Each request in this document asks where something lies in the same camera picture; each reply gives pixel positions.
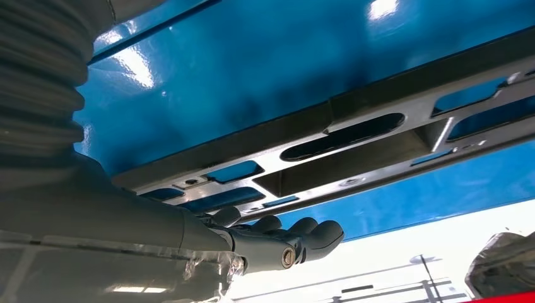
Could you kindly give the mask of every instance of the bolt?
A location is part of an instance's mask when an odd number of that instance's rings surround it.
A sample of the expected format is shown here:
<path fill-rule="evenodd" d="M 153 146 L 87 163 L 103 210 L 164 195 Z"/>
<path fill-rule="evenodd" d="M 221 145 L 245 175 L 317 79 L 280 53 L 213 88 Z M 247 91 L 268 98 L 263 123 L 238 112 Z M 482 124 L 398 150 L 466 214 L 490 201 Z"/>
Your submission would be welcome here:
<path fill-rule="evenodd" d="M 198 181 L 195 179 L 189 179 L 189 180 L 186 180 L 184 183 L 186 183 L 187 185 L 195 185 L 198 183 Z"/>
<path fill-rule="evenodd" d="M 283 251 L 282 262 L 284 268 L 290 268 L 293 265 L 293 263 L 295 262 L 295 251 L 293 250 L 293 248 L 287 247 Z"/>

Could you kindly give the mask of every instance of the transparent plastic film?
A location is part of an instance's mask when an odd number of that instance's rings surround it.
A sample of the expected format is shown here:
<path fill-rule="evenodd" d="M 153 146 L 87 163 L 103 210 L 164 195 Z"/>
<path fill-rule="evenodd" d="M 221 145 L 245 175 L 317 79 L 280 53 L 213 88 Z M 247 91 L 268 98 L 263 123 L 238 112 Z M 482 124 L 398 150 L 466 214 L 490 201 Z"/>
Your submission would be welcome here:
<path fill-rule="evenodd" d="M 224 302 L 233 252 L 0 232 L 1 303 Z"/>
<path fill-rule="evenodd" d="M 535 233 L 495 234 L 476 256 L 465 282 L 478 299 L 535 290 Z"/>

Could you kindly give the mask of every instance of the robotic hand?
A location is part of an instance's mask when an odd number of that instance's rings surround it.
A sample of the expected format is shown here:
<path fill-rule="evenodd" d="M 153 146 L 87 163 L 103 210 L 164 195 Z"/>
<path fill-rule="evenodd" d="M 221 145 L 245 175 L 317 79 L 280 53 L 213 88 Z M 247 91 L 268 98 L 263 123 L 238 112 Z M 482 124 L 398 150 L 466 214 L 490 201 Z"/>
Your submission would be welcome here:
<path fill-rule="evenodd" d="M 232 251 L 245 257 L 246 272 L 284 270 L 294 264 L 321 259 L 343 240 L 344 232 L 334 221 L 318 225 L 313 218 L 303 218 L 283 230 L 280 220 L 266 216 L 252 225 L 234 225 L 240 212 L 225 208 L 215 216 L 200 219 L 222 236 Z"/>

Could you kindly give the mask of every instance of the glossy blue surface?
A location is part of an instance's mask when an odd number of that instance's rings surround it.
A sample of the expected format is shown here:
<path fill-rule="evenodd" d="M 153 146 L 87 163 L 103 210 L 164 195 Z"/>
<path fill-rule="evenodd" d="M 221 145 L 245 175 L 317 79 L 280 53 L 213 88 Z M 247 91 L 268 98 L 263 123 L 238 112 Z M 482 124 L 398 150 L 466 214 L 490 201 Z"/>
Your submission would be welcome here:
<path fill-rule="evenodd" d="M 107 36 L 196 2 L 171 1 Z M 76 149 L 113 175 L 531 25 L 533 0 L 223 1 L 90 66 Z M 527 146 L 303 211 L 359 237 L 526 199 L 533 167 L 507 167 L 532 155 Z"/>

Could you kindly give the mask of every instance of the metal bracket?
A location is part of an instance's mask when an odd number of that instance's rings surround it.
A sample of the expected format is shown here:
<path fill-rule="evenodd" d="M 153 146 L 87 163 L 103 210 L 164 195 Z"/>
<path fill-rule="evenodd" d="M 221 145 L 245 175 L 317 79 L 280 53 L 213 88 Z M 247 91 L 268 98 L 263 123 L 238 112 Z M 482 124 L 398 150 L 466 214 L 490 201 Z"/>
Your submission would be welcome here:
<path fill-rule="evenodd" d="M 535 138 L 535 112 L 452 134 L 465 119 L 535 95 L 534 69 L 531 27 L 147 163 L 114 183 L 138 194 L 183 190 L 165 201 L 171 205 L 252 187 L 258 198 L 233 203 L 242 220 L 342 198 Z M 507 80 L 488 98 L 436 111 L 440 97 L 500 77 Z M 436 157 L 422 160 L 429 155 Z M 262 170 L 226 183 L 207 177 L 248 160 Z M 202 182 L 184 186 L 191 180 Z"/>

